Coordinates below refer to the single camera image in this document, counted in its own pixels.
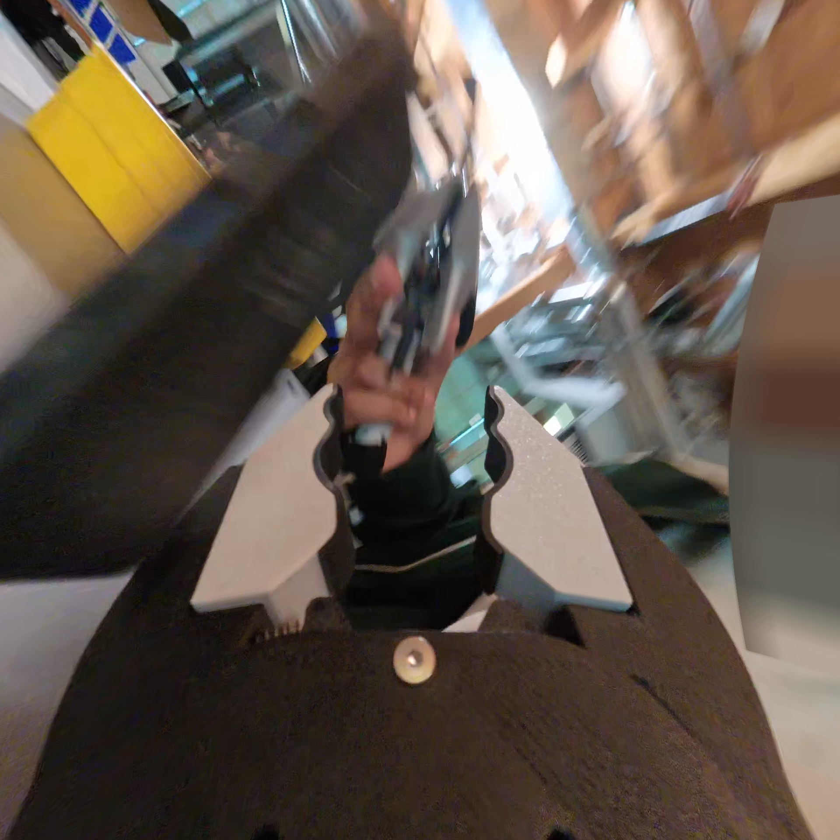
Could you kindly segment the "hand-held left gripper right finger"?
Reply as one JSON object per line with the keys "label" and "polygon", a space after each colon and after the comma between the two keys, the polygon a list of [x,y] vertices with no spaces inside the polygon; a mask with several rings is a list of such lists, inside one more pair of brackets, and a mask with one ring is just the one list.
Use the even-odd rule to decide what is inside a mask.
{"label": "hand-held left gripper right finger", "polygon": [[484,591],[530,614],[626,613],[631,590],[580,460],[496,385],[485,431],[490,487],[475,549]]}

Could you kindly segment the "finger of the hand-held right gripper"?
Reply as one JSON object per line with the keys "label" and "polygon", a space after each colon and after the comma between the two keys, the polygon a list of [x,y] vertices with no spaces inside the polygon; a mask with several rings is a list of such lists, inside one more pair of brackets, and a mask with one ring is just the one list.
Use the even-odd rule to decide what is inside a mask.
{"label": "finger of the hand-held right gripper", "polygon": [[460,185],[440,185],[433,190],[408,186],[375,234],[374,253],[390,257],[397,266],[412,266],[460,195]]}
{"label": "finger of the hand-held right gripper", "polygon": [[449,245],[439,261],[429,314],[429,347],[441,349],[449,325],[458,320],[457,348],[466,346],[474,328],[480,265],[481,208],[476,185],[460,197],[448,217]]}

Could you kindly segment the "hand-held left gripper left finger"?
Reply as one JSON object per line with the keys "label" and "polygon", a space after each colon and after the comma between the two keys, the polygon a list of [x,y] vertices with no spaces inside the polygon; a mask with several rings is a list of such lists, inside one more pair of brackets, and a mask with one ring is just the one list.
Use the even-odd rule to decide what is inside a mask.
{"label": "hand-held left gripper left finger", "polygon": [[196,613],[262,607],[304,625],[346,587],[354,546],[329,446],[338,390],[326,385],[246,459],[191,598]]}

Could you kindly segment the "yellow plastic bin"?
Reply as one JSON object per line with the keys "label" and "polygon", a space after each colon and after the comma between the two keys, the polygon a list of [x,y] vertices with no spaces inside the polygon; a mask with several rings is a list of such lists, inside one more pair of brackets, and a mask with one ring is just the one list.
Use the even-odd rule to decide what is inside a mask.
{"label": "yellow plastic bin", "polygon": [[65,311],[211,180],[207,168],[102,47],[26,123],[28,242]]}

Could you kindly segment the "person's right forearm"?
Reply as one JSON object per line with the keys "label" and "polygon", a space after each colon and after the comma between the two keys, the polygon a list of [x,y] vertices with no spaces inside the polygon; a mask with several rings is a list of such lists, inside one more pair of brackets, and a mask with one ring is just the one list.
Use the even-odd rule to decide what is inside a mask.
{"label": "person's right forearm", "polygon": [[456,486],[437,438],[404,464],[349,485],[357,542],[349,591],[398,601],[480,593],[474,548],[483,501],[471,479]]}

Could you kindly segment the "person's right hand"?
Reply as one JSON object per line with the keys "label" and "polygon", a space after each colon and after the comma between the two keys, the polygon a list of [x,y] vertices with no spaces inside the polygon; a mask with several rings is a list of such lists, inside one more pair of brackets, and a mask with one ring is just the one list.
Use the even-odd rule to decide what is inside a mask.
{"label": "person's right hand", "polygon": [[376,258],[348,299],[346,332],[328,372],[328,381],[343,393],[346,431],[368,424],[392,428],[382,472],[407,462],[434,429],[440,387],[456,357],[459,316],[453,317],[441,350],[411,375],[392,373],[377,354],[383,308],[398,301],[403,282],[388,255]]}

